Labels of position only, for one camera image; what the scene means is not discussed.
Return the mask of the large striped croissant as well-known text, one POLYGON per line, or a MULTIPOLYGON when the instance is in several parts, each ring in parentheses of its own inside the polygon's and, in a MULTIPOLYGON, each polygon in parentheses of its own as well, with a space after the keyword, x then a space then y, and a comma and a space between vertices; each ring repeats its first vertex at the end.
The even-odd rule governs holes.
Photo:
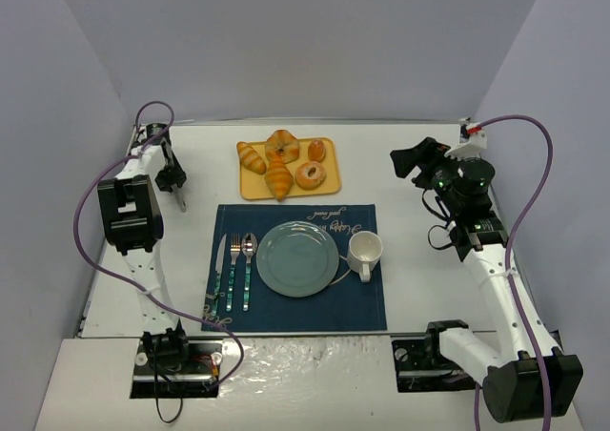
POLYGON ((279 157, 274 157, 269 162, 264 180, 271 195, 278 201, 282 201, 287 196, 294 184, 292 174, 279 157))

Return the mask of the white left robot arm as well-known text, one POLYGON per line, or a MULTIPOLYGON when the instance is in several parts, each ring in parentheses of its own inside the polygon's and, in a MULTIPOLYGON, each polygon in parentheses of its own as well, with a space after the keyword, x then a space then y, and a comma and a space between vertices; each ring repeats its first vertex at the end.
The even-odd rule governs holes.
POLYGON ((157 191, 172 195, 185 212, 186 181, 168 126, 152 123, 136 137, 123 170, 96 184, 105 238, 123 257, 137 284, 148 357, 186 352, 180 317, 167 311, 172 302, 160 258, 164 222, 155 195, 157 191))

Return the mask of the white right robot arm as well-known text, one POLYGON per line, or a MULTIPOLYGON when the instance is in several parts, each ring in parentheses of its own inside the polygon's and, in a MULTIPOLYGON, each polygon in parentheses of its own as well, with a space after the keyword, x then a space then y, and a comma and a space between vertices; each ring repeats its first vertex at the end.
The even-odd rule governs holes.
POLYGON ((499 423, 565 415, 583 368, 545 328, 512 264, 509 235, 489 196, 494 167, 480 157, 452 157, 449 146, 431 137, 390 157, 398 177, 418 170, 414 185, 445 207, 440 219, 449 244, 474 278, 498 336, 493 349, 461 320, 431 322, 430 362, 452 362, 472 378, 499 423))

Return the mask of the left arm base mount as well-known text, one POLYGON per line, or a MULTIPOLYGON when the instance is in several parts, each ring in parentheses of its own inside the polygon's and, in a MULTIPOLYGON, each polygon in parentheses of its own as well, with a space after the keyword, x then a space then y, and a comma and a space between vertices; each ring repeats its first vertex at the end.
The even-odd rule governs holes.
POLYGON ((130 398, 208 399, 216 398, 220 365, 223 361, 220 340, 190 340, 186 355, 169 355, 139 341, 132 370, 130 398))

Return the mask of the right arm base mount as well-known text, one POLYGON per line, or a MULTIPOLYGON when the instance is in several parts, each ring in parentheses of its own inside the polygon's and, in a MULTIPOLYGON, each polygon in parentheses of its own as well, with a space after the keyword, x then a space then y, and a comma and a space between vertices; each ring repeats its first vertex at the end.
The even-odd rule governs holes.
POLYGON ((438 336, 448 329, 468 329, 462 320, 430 322, 424 333, 391 337, 398 393, 474 390, 475 381, 439 352, 438 336))

